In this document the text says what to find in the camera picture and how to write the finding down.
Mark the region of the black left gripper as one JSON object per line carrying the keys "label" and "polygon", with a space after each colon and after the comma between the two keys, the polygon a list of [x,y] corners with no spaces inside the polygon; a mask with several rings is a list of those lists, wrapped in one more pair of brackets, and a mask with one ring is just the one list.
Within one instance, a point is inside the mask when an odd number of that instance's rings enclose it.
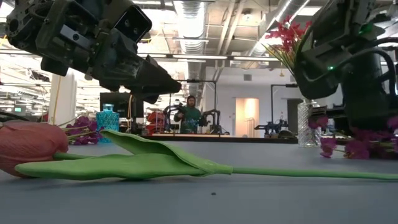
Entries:
{"label": "black left gripper", "polygon": [[114,28],[131,0],[51,0],[40,4],[40,53],[99,81],[144,94],[177,93],[174,80],[150,55],[137,54],[137,42]]}

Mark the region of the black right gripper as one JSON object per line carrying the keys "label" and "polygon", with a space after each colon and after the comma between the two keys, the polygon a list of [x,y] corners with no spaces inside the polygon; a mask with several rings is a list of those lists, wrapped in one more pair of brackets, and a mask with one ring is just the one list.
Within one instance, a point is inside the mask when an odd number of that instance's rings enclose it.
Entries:
{"label": "black right gripper", "polygon": [[[371,22],[375,3],[328,0],[313,16],[294,62],[297,85],[308,99],[330,96],[341,84],[348,124],[358,129],[387,129],[395,95],[396,67],[378,46],[398,38],[380,38],[384,30]],[[385,74],[380,57],[388,66]]]}

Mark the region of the purple artificial flower bunch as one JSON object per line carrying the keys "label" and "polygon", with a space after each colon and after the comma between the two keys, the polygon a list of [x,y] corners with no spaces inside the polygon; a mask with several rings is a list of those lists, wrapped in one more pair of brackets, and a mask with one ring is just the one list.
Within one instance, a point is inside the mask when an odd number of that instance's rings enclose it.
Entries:
{"label": "purple artificial flower bunch", "polygon": [[97,144],[103,137],[100,131],[104,127],[99,126],[95,119],[87,116],[80,116],[74,120],[73,124],[67,124],[63,128],[71,145]]}
{"label": "purple artificial flower bunch", "polygon": [[388,159],[398,160],[398,116],[390,118],[387,122],[387,131],[371,131],[351,128],[352,135],[346,136],[348,141],[343,150],[337,149],[337,140],[321,138],[320,155],[331,158],[334,152],[343,152],[346,159]]}

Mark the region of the red artificial tulip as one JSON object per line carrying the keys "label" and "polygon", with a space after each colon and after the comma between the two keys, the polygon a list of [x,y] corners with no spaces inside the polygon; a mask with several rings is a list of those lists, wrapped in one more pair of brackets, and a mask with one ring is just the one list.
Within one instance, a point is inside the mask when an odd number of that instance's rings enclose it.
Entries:
{"label": "red artificial tulip", "polygon": [[16,177],[67,180],[144,180],[178,175],[252,174],[398,181],[398,174],[233,167],[133,134],[113,130],[102,130],[100,133],[127,150],[128,154],[70,154],[67,135],[61,128],[47,123],[6,121],[0,124],[0,170]]}

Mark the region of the blue glass vase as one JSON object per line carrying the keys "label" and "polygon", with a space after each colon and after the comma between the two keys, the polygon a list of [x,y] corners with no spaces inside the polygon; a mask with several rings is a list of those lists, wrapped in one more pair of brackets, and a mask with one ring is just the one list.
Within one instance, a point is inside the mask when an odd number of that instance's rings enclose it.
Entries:
{"label": "blue glass vase", "polygon": [[114,105],[103,104],[103,109],[96,113],[97,132],[102,129],[119,131],[119,113],[114,112]]}

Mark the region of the clear glass vase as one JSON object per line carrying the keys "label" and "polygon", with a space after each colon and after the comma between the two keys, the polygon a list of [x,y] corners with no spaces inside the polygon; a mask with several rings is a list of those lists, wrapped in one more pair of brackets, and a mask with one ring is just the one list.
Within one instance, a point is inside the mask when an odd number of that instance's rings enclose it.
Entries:
{"label": "clear glass vase", "polygon": [[319,147],[321,129],[312,129],[308,125],[308,119],[310,117],[310,110],[313,107],[319,107],[320,105],[306,98],[303,99],[301,103],[297,106],[297,119],[298,119],[298,145],[300,147]]}

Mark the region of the red storage bins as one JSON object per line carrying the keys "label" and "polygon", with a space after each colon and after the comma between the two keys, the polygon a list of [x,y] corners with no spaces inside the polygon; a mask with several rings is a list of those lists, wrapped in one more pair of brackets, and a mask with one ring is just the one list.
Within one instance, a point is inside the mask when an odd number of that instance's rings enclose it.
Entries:
{"label": "red storage bins", "polygon": [[165,115],[163,112],[152,112],[147,117],[146,130],[149,135],[164,132]]}

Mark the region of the black monitor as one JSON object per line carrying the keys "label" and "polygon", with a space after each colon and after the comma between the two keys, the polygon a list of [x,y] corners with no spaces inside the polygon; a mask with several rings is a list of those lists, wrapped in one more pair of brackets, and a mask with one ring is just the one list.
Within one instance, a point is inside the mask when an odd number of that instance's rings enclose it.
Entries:
{"label": "black monitor", "polygon": [[[103,111],[104,104],[112,104],[114,106],[113,111],[119,113],[120,118],[127,118],[130,96],[129,93],[100,93],[100,110]],[[131,114],[137,118],[144,117],[144,102],[142,100],[132,99]]]}

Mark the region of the person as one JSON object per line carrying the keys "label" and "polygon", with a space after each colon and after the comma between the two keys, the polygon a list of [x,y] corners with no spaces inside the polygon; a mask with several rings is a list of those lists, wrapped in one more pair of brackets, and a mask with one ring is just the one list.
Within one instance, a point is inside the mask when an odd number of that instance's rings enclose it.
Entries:
{"label": "person", "polygon": [[196,134],[201,112],[196,108],[196,98],[190,95],[187,98],[187,105],[175,114],[174,121],[180,122],[181,134]]}

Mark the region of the grey table mat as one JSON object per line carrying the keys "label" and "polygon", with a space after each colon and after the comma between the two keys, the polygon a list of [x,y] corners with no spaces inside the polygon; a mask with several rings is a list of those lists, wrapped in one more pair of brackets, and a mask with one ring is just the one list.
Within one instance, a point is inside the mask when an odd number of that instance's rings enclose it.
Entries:
{"label": "grey table mat", "polygon": [[233,174],[83,182],[0,171],[0,224],[398,224],[398,181]]}

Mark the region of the black background rig frame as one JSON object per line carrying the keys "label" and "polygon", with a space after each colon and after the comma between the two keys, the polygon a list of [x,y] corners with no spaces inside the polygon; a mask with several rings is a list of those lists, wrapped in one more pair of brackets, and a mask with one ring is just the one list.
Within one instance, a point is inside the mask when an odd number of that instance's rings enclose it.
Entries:
{"label": "black background rig frame", "polygon": [[217,110],[217,90],[216,90],[216,82],[214,82],[214,81],[207,81],[207,80],[199,80],[199,79],[187,79],[187,80],[185,80],[187,83],[213,83],[213,86],[214,86],[214,97],[215,97],[215,99],[214,99],[214,103],[215,103],[215,105],[214,105],[214,109],[216,109]]}
{"label": "black background rig frame", "polygon": [[[288,84],[271,84],[271,121],[274,121],[274,90],[275,86],[284,86],[286,88],[297,88],[298,85],[295,83]],[[288,109],[288,124],[289,131],[294,134],[298,133],[298,104],[301,103],[301,100],[288,100],[287,109]]]}

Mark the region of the silver ventilation duct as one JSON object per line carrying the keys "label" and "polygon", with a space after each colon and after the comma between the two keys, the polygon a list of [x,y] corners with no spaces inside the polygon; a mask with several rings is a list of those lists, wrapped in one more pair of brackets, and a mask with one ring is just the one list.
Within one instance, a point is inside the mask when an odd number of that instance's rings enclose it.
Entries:
{"label": "silver ventilation duct", "polygon": [[[180,46],[183,54],[201,55],[205,49],[202,41],[205,36],[206,8],[207,3],[201,1],[176,1],[173,0],[174,8],[178,17],[178,34],[182,37]],[[201,74],[201,63],[198,59],[186,59],[186,79],[199,80]],[[188,90],[191,95],[200,89],[198,84],[189,84]]]}

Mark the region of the black metal table frame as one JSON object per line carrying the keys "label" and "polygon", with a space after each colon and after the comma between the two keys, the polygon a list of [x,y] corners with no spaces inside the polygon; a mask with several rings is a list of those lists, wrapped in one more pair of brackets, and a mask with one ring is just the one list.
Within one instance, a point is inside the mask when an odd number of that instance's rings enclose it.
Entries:
{"label": "black metal table frame", "polygon": [[153,141],[185,141],[185,142],[236,142],[236,143],[264,143],[264,144],[297,144],[296,139],[279,139],[279,138],[236,138],[231,136],[217,136],[210,135],[209,137],[200,134],[182,136],[166,136],[152,135],[152,136],[142,136],[145,139],[150,139]]}

